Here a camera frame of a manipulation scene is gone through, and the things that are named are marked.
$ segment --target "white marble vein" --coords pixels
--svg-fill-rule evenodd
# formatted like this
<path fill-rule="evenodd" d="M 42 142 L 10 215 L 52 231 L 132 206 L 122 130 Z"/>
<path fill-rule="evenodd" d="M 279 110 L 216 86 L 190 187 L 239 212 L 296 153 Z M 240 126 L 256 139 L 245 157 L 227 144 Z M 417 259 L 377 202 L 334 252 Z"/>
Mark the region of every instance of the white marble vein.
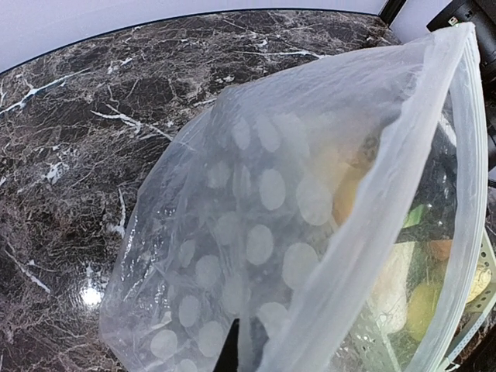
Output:
<path fill-rule="evenodd" d="M 22 265 L 22 263 L 20 263 L 12 254 L 10 254 L 9 252 L 7 252 L 7 250 L 5 251 L 5 253 L 7 254 L 7 256 L 9 256 L 11 258 L 12 261 L 14 261 L 14 263 L 21 270 L 21 272 L 24 275 L 26 275 L 34 284 L 36 284 L 40 288 L 42 288 L 47 294 L 52 293 L 52 291 L 40 279 L 38 279 L 37 277 L 35 277 L 33 275 L 33 273 L 31 273 L 31 271 L 27 270 L 24 267 L 24 265 Z"/>
<path fill-rule="evenodd" d="M 7 92 L 3 91 L 3 80 L 2 80 L 2 83 L 0 83 L 0 107 L 3 106 L 3 102 L 5 100 L 6 95 L 7 95 Z"/>
<path fill-rule="evenodd" d="M 153 129 L 155 132 L 160 134 L 161 136 L 164 136 L 168 140 L 172 141 L 172 136 L 169 136 L 166 134 L 164 131 L 158 129 L 154 124 L 146 124 L 144 122 L 141 122 L 139 120 L 135 120 L 133 118 L 128 117 L 128 115 L 121 113 L 119 110 L 116 108 L 113 108 L 111 105 L 106 105 L 109 109 L 111 109 L 113 112 L 115 112 L 114 115 L 107 115 L 107 114 L 102 114 L 101 112 L 93 111 L 91 110 L 91 113 L 94 115 L 100 116 L 101 118 L 104 119 L 118 119 L 122 121 L 124 124 L 134 128 L 134 134 L 139 134 L 141 129 L 146 126 L 148 128 Z"/>
<path fill-rule="evenodd" d="M 10 105 L 8 108 L 0 111 L 0 115 L 5 114 L 6 112 L 12 111 L 15 108 L 19 108 L 19 110 L 24 109 L 24 107 L 26 107 L 26 103 L 28 102 L 28 100 L 30 98 L 34 97 L 35 95 L 37 95 L 38 93 L 40 93 L 41 91 L 44 91 L 45 89 L 51 88 L 54 85 L 57 85 L 59 83 L 60 83 L 60 85 L 62 85 L 63 83 L 65 83 L 65 81 L 68 78 L 72 78 L 73 76 L 82 74 L 83 72 L 86 72 L 86 71 L 89 71 L 89 69 L 85 68 L 84 70 L 74 72 L 73 74 L 68 74 L 68 75 L 65 75 L 63 77 L 59 77 L 58 79 L 51 81 L 50 83 L 45 84 L 39 88 L 34 88 L 30 83 L 28 83 L 26 81 L 26 85 L 28 86 L 29 91 L 24 95 L 24 97 L 21 98 L 20 101 L 17 101 L 16 103 L 13 103 L 12 105 Z"/>
<path fill-rule="evenodd" d="M 126 203 L 124 202 L 121 189 L 119 189 L 119 201 L 121 203 L 121 219 L 119 220 L 118 225 L 108 225 L 108 230 L 111 233 L 118 233 L 124 239 L 124 235 L 126 234 L 126 228 L 124 227 L 124 224 L 126 223 Z"/>
<path fill-rule="evenodd" d="M 238 53 L 241 53 L 241 54 L 256 54 L 257 56 L 282 56 L 282 57 L 286 57 L 286 56 L 312 56 L 312 57 L 315 57 L 315 58 L 318 58 L 318 59 L 322 59 L 322 58 L 326 58 L 326 57 L 329 57 L 327 54 L 317 54 L 317 53 L 314 53 L 314 52 L 311 52 L 309 50 L 296 50 L 295 52 L 274 52 L 274 53 L 261 53 L 261 52 L 244 52 L 244 51 L 240 51 Z"/>

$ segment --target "marble countertop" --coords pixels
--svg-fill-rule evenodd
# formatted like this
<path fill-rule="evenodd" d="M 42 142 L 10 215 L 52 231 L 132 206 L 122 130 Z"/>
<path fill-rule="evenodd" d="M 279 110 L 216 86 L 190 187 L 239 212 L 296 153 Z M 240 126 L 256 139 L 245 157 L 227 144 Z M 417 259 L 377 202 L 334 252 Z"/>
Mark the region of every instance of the marble countertop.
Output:
<path fill-rule="evenodd" d="M 0 371 L 122 370 L 98 340 L 98 306 L 138 188 L 177 131 L 226 86 L 396 43 L 371 15 L 229 12 L 0 74 Z"/>

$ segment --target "food item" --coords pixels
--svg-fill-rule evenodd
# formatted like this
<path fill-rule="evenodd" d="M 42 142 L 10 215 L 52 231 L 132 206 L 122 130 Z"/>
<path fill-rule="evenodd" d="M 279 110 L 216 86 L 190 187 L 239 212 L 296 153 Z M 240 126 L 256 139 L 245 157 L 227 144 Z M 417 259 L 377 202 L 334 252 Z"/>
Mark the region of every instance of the food item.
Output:
<path fill-rule="evenodd" d="M 441 294 L 441 284 L 421 283 L 413 291 L 408 303 L 406 329 L 415 341 L 422 341 L 434 318 Z"/>
<path fill-rule="evenodd" d="M 450 258 L 452 240 L 433 240 L 429 242 L 430 254 L 439 261 L 445 261 Z"/>
<path fill-rule="evenodd" d="M 475 271 L 472 287 L 470 287 L 470 294 L 468 295 L 467 303 L 475 300 L 478 295 L 484 292 L 489 283 L 491 283 L 492 276 L 493 273 L 489 270 L 489 267 L 485 267 L 483 264 L 477 265 L 477 270 Z"/>
<path fill-rule="evenodd" d="M 394 245 L 370 294 L 370 310 L 386 335 L 402 330 L 407 321 L 406 284 L 415 244 Z"/>
<path fill-rule="evenodd" d="M 334 194 L 334 205 L 332 207 L 332 215 L 338 225 L 342 225 L 350 217 L 358 186 L 366 173 L 366 170 L 350 167 L 343 181 L 339 184 Z"/>
<path fill-rule="evenodd" d="M 419 205 L 418 207 L 412 209 L 406 216 L 405 222 L 403 222 L 403 229 L 418 225 L 422 220 L 424 212 L 425 205 Z"/>
<path fill-rule="evenodd" d="M 447 267 L 448 261 L 444 261 L 438 265 L 438 267 L 432 272 L 432 283 L 441 284 L 444 282 Z M 485 267 L 482 263 L 477 265 L 474 281 L 472 281 L 472 286 L 470 287 L 467 304 L 475 300 L 478 295 L 485 291 L 487 286 L 491 283 L 492 276 L 493 274 L 489 267 Z"/>

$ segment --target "yellow fruit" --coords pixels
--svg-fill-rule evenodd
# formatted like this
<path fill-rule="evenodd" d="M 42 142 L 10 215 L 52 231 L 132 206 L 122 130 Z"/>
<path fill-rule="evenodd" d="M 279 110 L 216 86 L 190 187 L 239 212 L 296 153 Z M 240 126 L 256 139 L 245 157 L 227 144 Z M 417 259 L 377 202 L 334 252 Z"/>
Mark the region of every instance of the yellow fruit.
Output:
<path fill-rule="evenodd" d="M 478 295 L 485 291 L 489 283 L 491 283 L 492 277 L 493 273 L 488 267 L 485 267 L 483 264 L 477 265 L 477 271 L 475 272 L 472 287 L 470 287 L 467 303 L 475 300 Z"/>
<path fill-rule="evenodd" d="M 413 291 L 408 303 L 406 329 L 415 341 L 422 341 L 427 333 L 427 328 L 436 313 L 442 288 L 441 284 L 421 283 Z"/>
<path fill-rule="evenodd" d="M 434 283 L 443 283 L 444 277 L 446 276 L 447 267 L 448 261 L 439 263 L 436 269 L 432 272 L 431 281 Z M 487 286 L 491 283 L 492 276 L 493 274 L 488 267 L 485 267 L 482 263 L 477 265 L 474 281 L 472 281 L 472 286 L 470 287 L 467 304 L 475 300 L 478 295 L 486 290 Z"/>
<path fill-rule="evenodd" d="M 342 225 L 351 215 L 358 186 L 367 172 L 351 167 L 334 194 L 332 215 L 338 225 Z"/>

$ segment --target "plastic bag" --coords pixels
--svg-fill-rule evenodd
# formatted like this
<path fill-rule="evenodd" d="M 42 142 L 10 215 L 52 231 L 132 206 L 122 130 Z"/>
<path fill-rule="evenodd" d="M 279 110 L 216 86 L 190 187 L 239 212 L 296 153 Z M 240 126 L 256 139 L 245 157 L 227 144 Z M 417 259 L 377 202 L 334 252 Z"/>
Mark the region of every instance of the plastic bag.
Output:
<path fill-rule="evenodd" d="M 104 341 L 130 371 L 210 372 L 239 318 L 241 371 L 346 370 L 336 352 L 353 335 L 372 341 L 356 332 L 366 312 L 378 342 L 339 353 L 369 370 L 378 358 L 377 370 L 435 367 L 481 244 L 487 151 L 478 62 L 466 24 L 223 91 L 139 190 L 101 307 Z M 422 219 L 415 209 L 432 209 L 422 189 L 430 188 L 429 154 L 439 159 L 435 134 L 446 144 L 441 154 L 455 157 L 445 165 L 456 189 L 443 217 L 453 241 L 431 326 L 399 363 L 391 335 L 408 314 L 381 323 L 391 301 L 384 292 L 415 276 L 415 244 L 433 239 L 420 232 L 401 241 Z M 413 292 L 398 295 L 402 308 Z"/>

